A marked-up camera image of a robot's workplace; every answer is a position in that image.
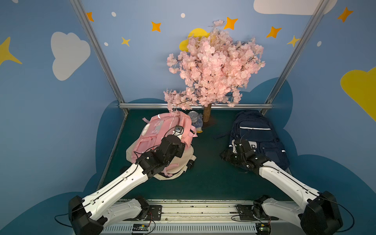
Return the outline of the pink backpack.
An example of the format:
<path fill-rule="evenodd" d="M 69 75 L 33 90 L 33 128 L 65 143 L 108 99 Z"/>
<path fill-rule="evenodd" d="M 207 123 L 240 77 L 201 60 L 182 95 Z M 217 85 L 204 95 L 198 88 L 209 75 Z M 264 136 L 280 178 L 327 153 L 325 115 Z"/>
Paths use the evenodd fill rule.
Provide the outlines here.
<path fill-rule="evenodd" d="M 146 126 L 136 140 L 136 151 L 134 151 L 136 155 L 132 154 L 132 157 L 138 158 L 147 151 L 156 150 L 163 137 L 172 135 L 175 126 L 183 126 L 185 129 L 182 139 L 180 139 L 185 144 L 185 150 L 192 146 L 192 140 L 197 136 L 191 118 L 181 111 L 161 113 L 153 116 L 150 120 L 145 118 L 143 120 L 146 122 Z"/>

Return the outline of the navy blue backpack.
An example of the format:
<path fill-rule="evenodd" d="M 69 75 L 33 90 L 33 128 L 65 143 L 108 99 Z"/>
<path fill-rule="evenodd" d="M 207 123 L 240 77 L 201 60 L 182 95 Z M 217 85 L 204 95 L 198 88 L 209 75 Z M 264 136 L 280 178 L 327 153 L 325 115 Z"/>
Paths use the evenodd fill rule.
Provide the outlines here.
<path fill-rule="evenodd" d="M 220 154 L 221 159 L 243 169 L 248 169 L 245 164 L 241 165 L 241 158 L 237 155 L 235 147 L 237 140 L 248 141 L 256 154 L 266 155 L 283 170 L 289 168 L 290 162 L 282 141 L 271 121 L 259 111 L 239 112 L 235 117 L 229 136 L 229 147 Z"/>

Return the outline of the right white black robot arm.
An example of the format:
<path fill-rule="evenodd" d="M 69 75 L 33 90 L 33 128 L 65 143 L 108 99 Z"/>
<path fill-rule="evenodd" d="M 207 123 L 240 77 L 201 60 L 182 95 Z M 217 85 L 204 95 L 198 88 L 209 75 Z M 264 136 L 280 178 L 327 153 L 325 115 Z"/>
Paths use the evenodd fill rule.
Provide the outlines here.
<path fill-rule="evenodd" d="M 275 217 L 301 228 L 307 235 L 333 235 L 343 226 L 334 195 L 327 191 L 321 193 L 300 182 L 267 155 L 257 153 L 248 141 L 235 140 L 220 156 L 268 180 L 295 202 L 295 205 L 283 203 L 264 195 L 253 202 L 249 217 L 254 220 Z"/>

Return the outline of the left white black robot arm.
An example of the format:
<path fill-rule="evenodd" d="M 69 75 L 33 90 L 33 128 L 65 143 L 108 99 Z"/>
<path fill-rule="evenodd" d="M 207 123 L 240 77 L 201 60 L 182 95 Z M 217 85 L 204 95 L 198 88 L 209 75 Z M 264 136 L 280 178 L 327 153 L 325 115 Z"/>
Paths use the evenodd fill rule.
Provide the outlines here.
<path fill-rule="evenodd" d="M 136 218 L 146 207 L 138 199 L 117 205 L 116 202 L 138 185 L 161 173 L 174 157 L 182 157 L 185 144 L 168 135 L 155 150 L 143 153 L 115 180 L 85 197 L 75 196 L 68 202 L 68 217 L 77 235 L 99 235 L 113 223 Z"/>

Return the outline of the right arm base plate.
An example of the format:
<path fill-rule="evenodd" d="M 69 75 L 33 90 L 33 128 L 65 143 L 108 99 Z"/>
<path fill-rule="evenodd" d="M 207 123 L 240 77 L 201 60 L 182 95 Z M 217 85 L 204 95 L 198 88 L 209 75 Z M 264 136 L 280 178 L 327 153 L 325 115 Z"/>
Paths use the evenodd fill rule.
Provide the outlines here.
<path fill-rule="evenodd" d="M 237 204 L 235 208 L 238 212 L 238 220 L 241 222 L 256 220 L 279 220 L 277 217 L 267 216 L 264 211 L 258 206 Z"/>

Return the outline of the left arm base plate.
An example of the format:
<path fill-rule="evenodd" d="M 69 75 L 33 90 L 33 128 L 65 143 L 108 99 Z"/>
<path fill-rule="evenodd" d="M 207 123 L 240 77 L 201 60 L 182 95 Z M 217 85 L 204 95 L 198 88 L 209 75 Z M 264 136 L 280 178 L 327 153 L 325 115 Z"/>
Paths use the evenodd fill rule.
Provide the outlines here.
<path fill-rule="evenodd" d="M 126 219 L 125 221 L 160 221 L 162 209 L 162 205 L 151 205 L 147 209 L 143 209 L 136 218 Z"/>

